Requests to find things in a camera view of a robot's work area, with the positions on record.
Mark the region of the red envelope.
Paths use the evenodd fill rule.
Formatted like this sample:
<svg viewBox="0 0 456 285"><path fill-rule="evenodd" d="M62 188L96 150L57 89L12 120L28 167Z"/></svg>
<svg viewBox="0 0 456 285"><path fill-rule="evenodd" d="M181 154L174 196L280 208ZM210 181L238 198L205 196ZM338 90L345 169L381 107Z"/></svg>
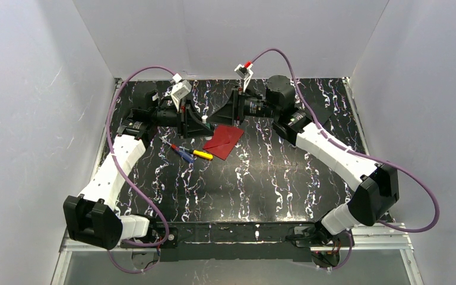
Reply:
<svg viewBox="0 0 456 285"><path fill-rule="evenodd" d="M203 149L222 160L226 160L243 134L244 130L238 127L219 125L215 129L212 139L205 143Z"/></svg>

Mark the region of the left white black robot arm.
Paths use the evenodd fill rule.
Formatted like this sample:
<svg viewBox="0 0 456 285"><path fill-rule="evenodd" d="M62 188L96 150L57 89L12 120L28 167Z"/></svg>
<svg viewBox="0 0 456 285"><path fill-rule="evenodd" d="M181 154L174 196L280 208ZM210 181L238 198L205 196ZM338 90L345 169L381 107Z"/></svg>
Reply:
<svg viewBox="0 0 456 285"><path fill-rule="evenodd" d="M123 240L144 238L150 219L144 215L117 216L116 202L136 162L144 155L158 128L175 127L181 138L210 137L214 129L186 98L159 99L152 90L128 112L117 129L113 149L90 183L63 204L67 231L72 240L113 249Z"/></svg>

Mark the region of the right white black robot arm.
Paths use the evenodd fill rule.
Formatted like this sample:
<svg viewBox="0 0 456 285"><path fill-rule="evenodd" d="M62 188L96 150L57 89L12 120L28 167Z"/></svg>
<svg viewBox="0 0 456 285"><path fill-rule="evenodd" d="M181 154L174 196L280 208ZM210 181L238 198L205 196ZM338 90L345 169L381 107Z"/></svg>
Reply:
<svg viewBox="0 0 456 285"><path fill-rule="evenodd" d="M354 190L348 202L309 227L307 236L325 242L353 227L374 225L399 199L396 168L352 155L341 141L326 139L311 115L295 105L295 95L289 78L274 75L267 80L264 97L250 88L233 88L227 103L207 122L234 125L247 116L271 118L282 139L319 159Z"/></svg>

